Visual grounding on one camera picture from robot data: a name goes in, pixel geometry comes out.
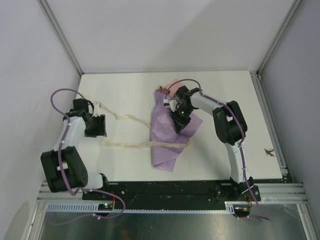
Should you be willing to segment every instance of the white table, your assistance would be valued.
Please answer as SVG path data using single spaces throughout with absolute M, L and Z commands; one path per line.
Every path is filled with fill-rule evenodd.
M 245 140 L 247 166 L 254 179 L 282 177 L 276 157 L 266 155 L 273 149 L 258 98 L 248 71 L 155 72 L 85 74 L 79 92 L 108 106 L 119 115 L 135 115 L 150 121 L 155 106 L 154 91 L 174 79 L 191 78 L 201 83 L 206 94 L 222 101 L 239 103 L 248 125 Z M 197 87 L 186 82 L 189 89 Z M 144 143 L 149 129 L 131 120 L 115 120 L 107 112 L 106 131 L 110 141 Z M 203 123 L 176 161 L 173 172 L 155 169 L 150 148 L 103 147 L 101 138 L 83 138 L 79 153 L 89 172 L 104 173 L 109 181 L 187 181 L 226 180 L 230 178 L 227 150 L 216 136 L 212 116 L 201 110 L 194 113 Z

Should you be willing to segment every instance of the purple cloth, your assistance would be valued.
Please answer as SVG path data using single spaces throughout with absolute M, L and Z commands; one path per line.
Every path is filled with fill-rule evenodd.
M 188 143 L 189 139 L 196 133 L 203 121 L 198 116 L 191 114 L 190 123 L 180 134 L 176 134 L 174 122 L 169 115 L 170 108 L 164 106 L 165 94 L 156 91 L 154 98 L 155 107 L 151 114 L 150 140 L 170 144 Z M 183 147 L 152 146 L 152 165 L 157 169 L 172 172 L 176 159 L 183 150 Z

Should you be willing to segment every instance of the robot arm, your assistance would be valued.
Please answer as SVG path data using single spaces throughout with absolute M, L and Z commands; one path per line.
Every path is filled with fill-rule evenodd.
M 180 133 L 188 125 L 193 110 L 201 109 L 213 116 L 215 132 L 227 149 L 231 166 L 231 184 L 237 189 L 238 194 L 248 190 L 244 178 L 242 156 L 238 147 L 242 135 L 234 119 L 230 120 L 232 116 L 229 111 L 224 106 L 203 97 L 198 88 L 189 90 L 186 86 L 182 86 L 177 90 L 176 95 L 181 103 L 175 103 L 175 100 L 165 102 L 165 106 L 171 108 L 170 116 L 173 119 L 175 131 Z M 248 127 L 238 103 L 231 101 L 225 104 L 233 111 L 243 131 L 246 132 Z M 246 176 L 250 186 L 253 186 L 253 179 L 248 169 L 246 169 Z
M 41 163 L 50 190 L 55 192 L 66 191 L 59 165 L 58 152 L 61 151 L 62 166 L 71 188 L 99 189 L 108 185 L 104 174 L 88 173 L 78 151 L 81 137 L 107 136 L 105 115 L 100 115 L 100 106 L 94 105 L 86 99 L 73 101 L 73 109 L 66 113 L 69 120 L 63 118 L 63 128 L 53 149 L 43 152 Z

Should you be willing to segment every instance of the beige rope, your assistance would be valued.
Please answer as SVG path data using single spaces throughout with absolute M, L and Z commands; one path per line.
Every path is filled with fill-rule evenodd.
M 101 143 L 104 147 L 119 147 L 119 148 L 127 148 L 127 149 L 143 149 L 148 148 L 151 146 L 162 146 L 168 148 L 185 148 L 190 144 L 188 141 L 187 144 L 185 143 L 166 143 L 166 142 L 159 142 L 159 141 L 149 141 L 146 143 L 138 143 L 138 144 L 131 144 L 131 143 L 116 143 L 110 141 L 104 141 Z
M 142 119 L 139 119 L 139 118 L 137 118 L 136 116 L 133 116 L 133 115 L 120 116 L 120 115 L 116 114 L 114 111 L 111 111 L 109 108 L 107 108 L 106 105 L 104 105 L 104 104 L 102 104 L 102 103 L 101 103 L 101 108 L 104 109 L 104 110 L 106 110 L 107 112 L 109 112 L 111 115 L 113 115 L 116 120 L 131 119 L 131 120 L 133 120 L 133 121 L 136 121 L 136 122 L 138 122 L 138 123 L 141 123 L 141 124 L 145 125 L 145 126 L 146 126 L 147 128 L 149 128 L 149 129 L 151 128 L 151 125 L 150 125 L 148 122 L 146 122 L 146 121 L 144 121 L 144 120 L 142 120 Z
M 93 97 L 88 97 L 87 95 L 84 95 L 84 97 L 86 99 L 91 100 L 91 102 L 100 103 L 100 108 L 106 110 L 108 113 L 113 115 L 116 120 L 127 120 L 127 119 L 130 119 L 130 120 L 133 120 L 135 122 L 138 122 L 138 123 L 141 123 L 141 124 L 145 125 L 149 129 L 151 128 L 151 125 L 148 122 L 146 122 L 146 121 L 144 121 L 142 119 L 139 119 L 134 115 L 120 116 L 120 115 L 116 114 L 114 111 L 110 110 L 106 105 L 102 104 L 101 102 L 99 102 L 97 100 L 94 100 Z M 166 143 L 166 142 L 159 142 L 159 141 L 149 141 L 149 142 L 146 142 L 146 143 L 138 143 L 138 144 L 133 143 L 133 144 L 131 144 L 131 143 L 111 142 L 111 141 L 105 140 L 105 141 L 101 142 L 101 145 L 103 147 L 142 149 L 142 148 L 148 148 L 148 147 L 151 147 L 151 146 L 162 146 L 162 147 L 168 147 L 168 148 L 185 148 L 190 143 L 191 142 L 189 140 L 187 144 L 185 144 L 185 143 Z

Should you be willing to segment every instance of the metal frame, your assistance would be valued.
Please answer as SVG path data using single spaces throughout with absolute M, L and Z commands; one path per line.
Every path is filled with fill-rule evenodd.
M 289 9 L 287 15 L 285 16 L 278 32 L 276 33 L 271 46 L 269 47 L 268 51 L 266 52 L 266 55 L 264 56 L 257 73 L 260 76 L 264 69 L 266 68 L 266 65 L 268 64 L 269 60 L 272 58 L 272 56 L 275 53 L 275 50 L 278 48 L 281 40 L 286 35 L 286 32 L 290 28 L 291 24 L 293 23 L 294 19 L 296 18 L 299 10 L 301 9 L 303 3 L 306 0 L 294 0 L 294 2 L 291 5 L 291 8 Z
M 270 134 L 270 139 L 274 147 L 274 152 L 279 163 L 280 171 L 283 176 L 286 176 L 288 174 L 288 168 L 287 168 L 286 157 L 284 154 L 284 149 L 282 147 L 280 137 L 278 135 L 274 116 L 272 114 L 265 89 L 261 83 L 261 77 L 258 76 L 258 74 L 255 71 L 249 71 L 249 73 L 253 82 L 253 86 L 254 86 L 258 101 L 260 103 L 260 107 L 266 123 L 266 127 Z
M 57 38 L 59 39 L 59 42 L 61 43 L 61 46 L 63 47 L 66 55 L 69 57 L 73 67 L 75 68 L 75 70 L 77 71 L 79 76 L 81 77 L 83 74 L 83 71 L 81 70 L 79 62 L 78 62 L 74 52 L 72 51 L 64 33 L 62 32 L 61 27 L 59 26 L 59 23 L 58 23 L 57 19 L 55 18 L 47 0 L 37 0 L 37 1 L 39 2 L 39 5 L 40 5 L 41 9 L 43 10 L 44 15 L 48 19 L 54 33 L 56 34 Z
M 313 216 L 309 210 L 309 200 L 306 190 L 302 183 L 258 183 L 260 189 L 261 204 L 296 204 L 302 225 L 308 240 L 318 239 L 317 225 L 314 224 Z M 76 196 L 70 195 L 68 192 L 52 193 L 48 184 L 44 182 L 41 186 L 34 218 L 30 227 L 29 235 L 24 239 L 37 240 L 41 234 L 41 228 L 45 220 L 46 212 L 73 212 L 73 213 L 92 213 L 98 207 L 99 203 L 111 203 L 111 201 L 84 201 L 82 194 L 78 193 Z M 126 213 L 186 213 L 186 214 L 233 214 L 234 204 L 245 204 L 246 202 L 225 202 L 226 210 L 224 211 L 147 211 L 128 210 Z
M 52 12 L 47 0 L 37 0 L 37 1 L 39 2 L 40 7 L 42 8 L 45 16 L 47 17 L 50 25 L 52 26 L 53 31 L 55 32 L 56 36 L 58 37 L 63 49 L 65 50 L 65 53 L 67 54 L 67 56 L 70 59 L 72 65 L 74 66 L 74 68 L 76 69 L 78 74 L 80 76 L 82 76 L 82 74 L 84 74 L 84 72 L 82 71 L 81 66 L 80 66 L 74 52 L 72 51 L 72 48 L 70 47 L 70 44 L 68 43 L 61 27 L 59 26 L 59 23 L 58 23 L 57 19 L 55 18 L 55 15 Z M 285 16 L 278 32 L 276 33 L 268 51 L 266 52 L 266 55 L 264 56 L 260 66 L 257 70 L 259 76 L 261 75 L 261 73 L 265 69 L 266 65 L 268 64 L 269 60 L 273 56 L 275 50 L 279 46 L 281 40 L 285 36 L 287 30 L 291 26 L 292 22 L 294 21 L 295 17 L 297 16 L 297 13 L 301 9 L 304 2 L 305 2 L 305 0 L 294 0 L 294 2 L 292 3 L 291 8 L 289 9 L 287 15 Z

